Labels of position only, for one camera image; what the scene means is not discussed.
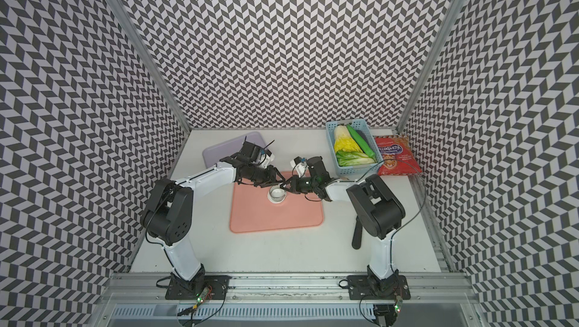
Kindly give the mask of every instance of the green cucumber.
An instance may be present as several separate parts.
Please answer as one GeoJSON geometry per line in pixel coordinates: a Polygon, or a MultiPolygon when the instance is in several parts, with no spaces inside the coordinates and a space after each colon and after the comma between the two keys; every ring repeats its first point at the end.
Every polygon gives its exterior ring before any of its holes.
{"type": "Polygon", "coordinates": [[[352,136],[352,139],[354,139],[354,141],[359,145],[360,149],[362,149],[362,151],[370,158],[376,160],[374,157],[376,156],[376,153],[370,149],[370,146],[368,146],[368,143],[358,134],[358,131],[354,130],[350,125],[346,125],[346,127],[348,128],[348,131],[350,131],[350,136],[352,136]]]}

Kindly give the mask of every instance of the small white bowl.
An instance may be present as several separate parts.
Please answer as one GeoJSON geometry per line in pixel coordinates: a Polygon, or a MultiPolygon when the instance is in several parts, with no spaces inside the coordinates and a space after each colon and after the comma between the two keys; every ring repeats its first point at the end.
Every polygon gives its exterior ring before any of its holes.
{"type": "Polygon", "coordinates": [[[274,185],[269,188],[269,192],[267,193],[267,199],[271,201],[273,204],[279,204],[286,198],[286,191],[280,188],[279,185],[274,185]]]}

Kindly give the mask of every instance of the chevron patterned wall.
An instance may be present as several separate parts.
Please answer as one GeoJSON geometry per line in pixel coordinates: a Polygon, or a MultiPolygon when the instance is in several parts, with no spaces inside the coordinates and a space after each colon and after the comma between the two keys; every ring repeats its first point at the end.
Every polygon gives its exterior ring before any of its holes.
{"type": "Polygon", "coordinates": [[[121,0],[192,127],[394,125],[450,0],[121,0]]]}
{"type": "Polygon", "coordinates": [[[184,132],[103,0],[0,0],[0,23],[0,325],[78,325],[184,132]]]}
{"type": "Polygon", "coordinates": [[[579,326],[579,0],[466,0],[408,126],[495,326],[579,326]]]}

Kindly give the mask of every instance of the red snack bag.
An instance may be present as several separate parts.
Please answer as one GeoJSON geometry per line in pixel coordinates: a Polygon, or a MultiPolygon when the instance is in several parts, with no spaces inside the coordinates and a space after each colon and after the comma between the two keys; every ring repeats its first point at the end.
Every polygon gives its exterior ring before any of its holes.
{"type": "Polygon", "coordinates": [[[412,155],[412,151],[410,151],[407,135],[376,136],[374,140],[376,140],[380,154],[385,160],[378,170],[378,175],[409,175],[422,172],[412,155]]]}

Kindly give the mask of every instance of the wire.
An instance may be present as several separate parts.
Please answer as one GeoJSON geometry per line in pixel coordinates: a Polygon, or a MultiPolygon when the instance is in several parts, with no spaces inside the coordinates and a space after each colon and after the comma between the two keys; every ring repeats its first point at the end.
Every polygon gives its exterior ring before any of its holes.
{"type": "MultiPolygon", "coordinates": [[[[145,239],[146,239],[147,243],[159,244],[161,247],[164,247],[164,245],[162,243],[159,243],[158,241],[150,241],[149,240],[149,225],[150,225],[151,221],[153,220],[153,218],[155,217],[155,215],[157,214],[157,212],[159,211],[159,209],[161,209],[161,206],[165,203],[165,201],[167,201],[169,199],[169,197],[171,196],[171,193],[173,193],[175,191],[176,187],[183,184],[184,182],[187,182],[187,181],[189,181],[189,180],[184,180],[184,181],[180,182],[179,184],[175,185],[175,187],[169,193],[167,193],[167,196],[165,196],[165,199],[163,199],[163,201],[161,201],[159,204],[157,204],[157,207],[155,208],[153,215],[151,215],[149,222],[147,223],[147,226],[145,227],[145,239]]],[[[167,251],[165,249],[163,249],[163,251],[165,251],[165,256],[167,257],[167,260],[171,264],[171,267],[175,268],[175,266],[171,262],[171,259],[167,255],[167,251]]]]}
{"type": "MultiPolygon", "coordinates": [[[[189,327],[197,326],[197,325],[205,322],[205,321],[208,320],[209,318],[211,318],[211,317],[213,317],[214,315],[218,314],[218,313],[221,311],[221,309],[223,308],[223,305],[225,304],[225,298],[227,297],[227,288],[226,288],[225,285],[224,285],[223,283],[221,283],[220,281],[214,281],[214,282],[221,284],[221,286],[223,287],[223,290],[224,290],[224,292],[223,292],[223,302],[221,302],[221,307],[219,307],[219,309],[216,310],[211,316],[209,316],[209,317],[207,317],[207,318],[205,318],[205,319],[202,319],[201,321],[199,321],[199,323],[195,323],[195,324],[193,324],[193,315],[194,315],[194,312],[195,312],[195,311],[193,310],[193,311],[191,312],[191,319],[189,320],[189,322],[191,323],[191,324],[189,325],[189,327]]],[[[185,326],[185,324],[181,324],[181,322],[179,321],[178,318],[177,318],[177,322],[179,322],[179,324],[180,324],[181,326],[185,326]]]]}
{"type": "Polygon", "coordinates": [[[322,199],[320,199],[320,200],[311,200],[311,199],[308,199],[308,195],[307,195],[307,194],[304,195],[303,197],[306,198],[306,200],[315,201],[316,203],[317,203],[318,201],[322,201],[322,199]]]}
{"type": "MultiPolygon", "coordinates": [[[[298,165],[300,165],[301,163],[303,163],[303,161],[302,161],[302,162],[299,162],[299,163],[297,163],[297,164],[295,164],[295,165],[293,166],[293,169],[291,170],[291,176],[294,176],[293,171],[294,171],[295,168],[296,168],[298,165]]],[[[298,180],[300,180],[301,178],[303,178],[304,175],[306,175],[306,171],[305,171],[305,170],[304,170],[302,176],[300,176],[300,177],[298,178],[298,180]]]]}
{"type": "Polygon", "coordinates": [[[267,147],[268,147],[269,145],[271,145],[271,144],[273,143],[273,141],[272,141],[271,143],[265,145],[264,150],[267,149],[267,147]]]}
{"type": "Polygon", "coordinates": [[[367,174],[368,172],[370,172],[370,170],[372,170],[373,168],[375,168],[375,167],[377,167],[377,166],[380,166],[380,164],[383,164],[385,161],[386,161],[386,160],[382,159],[382,161],[380,161],[378,164],[370,166],[370,167],[366,170],[366,172],[364,173],[364,175],[362,175],[361,178],[358,178],[358,180],[356,180],[356,181],[354,181],[354,182],[358,182],[358,181],[360,181],[361,179],[363,179],[363,178],[366,176],[366,174],[367,174]]]}
{"type": "Polygon", "coordinates": [[[157,280],[157,282],[155,283],[155,286],[156,286],[157,288],[169,288],[168,285],[161,285],[161,284],[159,284],[159,282],[166,281],[166,280],[168,280],[168,279],[171,279],[171,276],[163,277],[163,278],[161,278],[160,280],[157,280]]]}
{"type": "MultiPolygon", "coordinates": [[[[405,162],[404,160],[398,160],[398,159],[395,159],[395,160],[407,164],[409,167],[413,168],[414,171],[415,171],[417,174],[421,174],[421,172],[419,172],[418,170],[416,170],[416,168],[415,168],[412,164],[407,163],[407,162],[405,162]]],[[[412,217],[412,219],[410,219],[410,220],[408,221],[408,223],[405,223],[405,224],[402,225],[400,228],[396,229],[396,231],[394,232],[394,234],[392,234],[392,237],[390,237],[390,270],[392,271],[392,273],[396,273],[396,272],[394,271],[394,268],[392,267],[392,241],[394,240],[394,236],[396,235],[396,233],[398,233],[400,230],[402,230],[402,228],[404,228],[406,225],[409,225],[410,223],[412,223],[412,221],[413,221],[414,219],[416,219],[416,216],[420,215],[420,212],[422,212],[422,208],[424,208],[424,206],[426,205],[426,199],[427,199],[427,195],[426,195],[426,183],[424,182],[424,180],[423,180],[422,178],[419,177],[419,179],[420,179],[420,181],[421,181],[421,183],[422,183],[422,187],[424,188],[424,199],[422,200],[422,203],[421,203],[421,205],[420,205],[420,208],[418,208],[418,212],[416,213],[415,216],[412,217]]]]}
{"type": "Polygon", "coordinates": [[[360,302],[358,303],[358,309],[359,309],[359,311],[360,311],[360,314],[362,315],[362,317],[364,317],[364,319],[365,319],[366,321],[368,321],[368,322],[370,322],[370,323],[372,323],[372,324],[374,325],[375,323],[372,322],[370,319],[368,319],[368,318],[366,317],[366,315],[364,315],[364,313],[362,313],[362,301],[363,301],[364,298],[366,298],[366,297],[374,297],[374,298],[377,298],[377,299],[389,299],[389,298],[378,297],[378,296],[375,296],[374,294],[366,294],[366,295],[362,296],[362,298],[360,298],[360,302]]]}

